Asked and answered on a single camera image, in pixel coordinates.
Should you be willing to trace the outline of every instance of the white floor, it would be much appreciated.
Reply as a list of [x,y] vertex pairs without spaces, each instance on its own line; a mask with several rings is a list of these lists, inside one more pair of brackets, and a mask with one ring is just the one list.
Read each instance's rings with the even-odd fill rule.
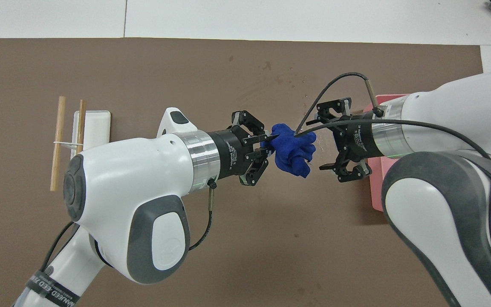
[[0,38],[174,37],[481,45],[485,0],[0,0]]

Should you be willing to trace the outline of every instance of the wooden stick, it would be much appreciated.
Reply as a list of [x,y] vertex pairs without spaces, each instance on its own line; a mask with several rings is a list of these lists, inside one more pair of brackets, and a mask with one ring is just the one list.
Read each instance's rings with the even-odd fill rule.
[[[64,130],[64,111],[66,110],[66,98],[60,96],[58,99],[58,114],[56,116],[56,133],[54,135],[55,142],[62,141],[62,133]],[[50,174],[50,190],[58,190],[58,177],[60,176],[60,144],[54,143],[54,151],[52,153],[52,171]]]
[[86,100],[81,99],[78,107],[78,130],[77,130],[77,150],[75,154],[82,152],[84,144],[84,118],[86,117]]

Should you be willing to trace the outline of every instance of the crumpled blue towel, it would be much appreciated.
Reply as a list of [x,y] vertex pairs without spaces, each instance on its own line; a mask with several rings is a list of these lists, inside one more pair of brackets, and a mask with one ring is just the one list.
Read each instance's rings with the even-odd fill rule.
[[310,173],[310,167],[306,162],[312,160],[315,151],[312,143],[316,140],[316,134],[310,132],[295,138],[294,132],[286,124],[276,124],[272,127],[271,135],[279,134],[279,136],[269,142],[261,143],[261,146],[275,151],[275,162],[279,169],[306,178]]

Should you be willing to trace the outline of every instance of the white robotic arm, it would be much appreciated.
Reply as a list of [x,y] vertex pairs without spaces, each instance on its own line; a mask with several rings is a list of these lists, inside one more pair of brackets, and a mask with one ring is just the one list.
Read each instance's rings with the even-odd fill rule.
[[73,157],[63,190],[78,229],[30,278],[15,307],[72,307],[105,264],[139,284],[175,272],[196,246],[181,197],[231,175],[254,186],[268,165],[268,150],[254,149],[270,139],[263,123],[247,111],[233,113],[232,123],[203,132],[171,107],[157,138],[111,142]]
[[[350,114],[350,98],[318,104],[329,86],[350,75],[364,78],[373,111]],[[370,175],[368,157],[403,157],[382,187],[388,222],[449,305],[491,306],[491,73],[378,106],[370,81],[352,72],[333,80],[314,106],[316,118],[306,124],[322,125],[299,133],[301,124],[296,136],[333,131],[339,155],[320,169],[345,182]],[[350,161],[358,165],[349,171]]]

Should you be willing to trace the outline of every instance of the silver metallic band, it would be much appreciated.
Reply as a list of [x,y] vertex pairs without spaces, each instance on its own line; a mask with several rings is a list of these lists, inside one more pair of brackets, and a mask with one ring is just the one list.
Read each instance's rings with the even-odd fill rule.
[[189,193],[205,188],[209,179],[217,179],[221,169],[215,142],[202,130],[175,133],[175,135],[185,143],[193,160],[193,185]]
[[[403,104],[408,96],[383,103],[386,106],[383,119],[400,120]],[[403,134],[403,126],[396,124],[373,124],[373,138],[376,147],[384,156],[398,158],[413,153]]]

